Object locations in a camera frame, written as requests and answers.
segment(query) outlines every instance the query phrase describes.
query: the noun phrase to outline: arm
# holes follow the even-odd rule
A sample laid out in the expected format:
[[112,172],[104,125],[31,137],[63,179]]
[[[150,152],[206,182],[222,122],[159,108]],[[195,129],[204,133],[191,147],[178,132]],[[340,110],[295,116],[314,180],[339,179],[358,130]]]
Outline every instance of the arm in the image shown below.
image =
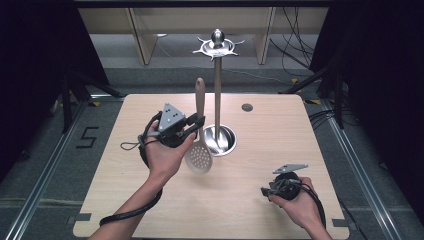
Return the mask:
[[[154,131],[158,123],[152,124],[149,131]],[[128,212],[140,208],[156,196],[165,184],[174,176],[180,166],[185,152],[196,138],[191,134],[177,148],[169,148],[160,142],[150,143],[146,146],[146,155],[149,162],[150,173],[146,182],[115,212],[115,214]],[[147,138],[146,142],[155,140]],[[89,239],[130,239],[143,218],[144,214],[121,221],[111,222],[101,226]]]
[[[308,184],[314,190],[310,178],[301,177],[299,179],[302,183]],[[305,191],[301,190],[299,195],[291,201],[287,201],[276,195],[270,195],[269,200],[282,207],[290,219],[304,228],[312,239],[332,239],[321,223],[318,208],[314,200]]]

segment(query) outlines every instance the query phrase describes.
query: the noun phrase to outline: wooden handle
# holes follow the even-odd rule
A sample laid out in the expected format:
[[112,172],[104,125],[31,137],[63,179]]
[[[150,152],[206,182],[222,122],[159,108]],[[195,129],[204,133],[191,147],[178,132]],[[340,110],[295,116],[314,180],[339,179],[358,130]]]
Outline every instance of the wooden handle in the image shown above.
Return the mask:
[[202,78],[196,81],[196,111],[197,117],[203,117],[205,113],[205,82]]

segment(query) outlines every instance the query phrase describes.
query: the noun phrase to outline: metal frame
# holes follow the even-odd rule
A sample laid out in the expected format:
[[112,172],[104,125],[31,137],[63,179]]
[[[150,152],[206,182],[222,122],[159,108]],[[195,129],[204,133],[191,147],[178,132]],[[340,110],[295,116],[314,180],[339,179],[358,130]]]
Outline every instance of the metal frame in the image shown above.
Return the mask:
[[82,113],[87,108],[87,102],[80,102],[75,110],[73,115],[74,121],[70,125],[68,131],[62,134],[59,139],[56,148],[54,149],[52,155],[50,156],[49,161],[47,162],[43,172],[37,180],[34,188],[29,194],[28,198],[25,201],[24,206],[20,210],[18,216],[13,221],[9,231],[6,235],[6,239],[15,240],[21,239],[26,228],[28,227],[29,222],[31,221],[32,216],[37,209],[37,205],[46,190],[54,172],[56,171],[57,166],[59,165],[60,159],[62,158],[63,153],[68,146],[68,143],[75,131],[75,128],[78,124],[78,120],[80,119]]
[[[328,100],[322,99],[321,102],[324,110],[331,110],[331,105]],[[399,229],[397,229],[395,226],[394,220],[387,210],[386,205],[378,195],[371,179],[362,166],[361,160],[358,158],[358,155],[356,155],[355,149],[353,148],[352,144],[350,144],[349,138],[347,137],[345,131],[338,127],[338,123],[333,118],[331,118],[329,122],[334,134],[337,137],[337,140],[340,143],[340,146],[343,149],[343,152],[346,155],[350,167],[352,168],[358,183],[361,186],[362,191],[364,192],[365,198],[370,204],[370,207],[374,212],[374,215],[380,224],[381,229],[383,230],[384,235],[387,239],[403,239],[403,236]]]
[[331,7],[365,0],[47,0],[37,4],[78,8],[181,8],[181,7]]

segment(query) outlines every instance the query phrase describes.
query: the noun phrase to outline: metal utensil holder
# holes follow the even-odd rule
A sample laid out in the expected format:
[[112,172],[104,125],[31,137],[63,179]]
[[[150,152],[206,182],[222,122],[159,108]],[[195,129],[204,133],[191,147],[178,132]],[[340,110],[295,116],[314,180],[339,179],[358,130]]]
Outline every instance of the metal utensil holder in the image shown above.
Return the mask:
[[227,55],[238,56],[234,52],[235,46],[244,41],[233,43],[226,39],[224,33],[219,29],[213,31],[210,40],[198,39],[203,43],[200,49],[193,51],[193,53],[203,53],[211,57],[215,68],[215,124],[204,129],[205,141],[214,156],[223,156],[234,150],[237,137],[231,128],[222,125],[220,122],[222,57]]

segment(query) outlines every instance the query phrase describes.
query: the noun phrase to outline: finger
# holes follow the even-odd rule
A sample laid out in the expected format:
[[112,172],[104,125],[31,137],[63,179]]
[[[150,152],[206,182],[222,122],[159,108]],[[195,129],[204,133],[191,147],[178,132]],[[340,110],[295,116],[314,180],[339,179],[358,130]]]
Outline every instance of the finger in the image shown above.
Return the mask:
[[277,204],[280,207],[283,207],[289,202],[286,199],[279,197],[277,195],[269,195],[268,199],[271,200],[271,202]]
[[299,177],[299,180],[302,182],[302,184],[308,185],[311,190],[318,196],[318,194],[315,192],[314,186],[312,185],[312,180],[309,177]]
[[190,146],[193,144],[194,139],[196,139],[196,133],[191,133],[188,135],[188,137],[184,140],[184,142],[178,146],[178,148],[183,151],[184,153],[187,152],[187,150],[190,148]]
[[[154,121],[152,123],[152,125],[150,125],[148,132],[156,132],[158,125],[159,125],[159,121],[158,120]],[[150,142],[150,141],[154,141],[154,140],[156,140],[156,138],[148,137],[148,138],[146,138],[145,142]]]

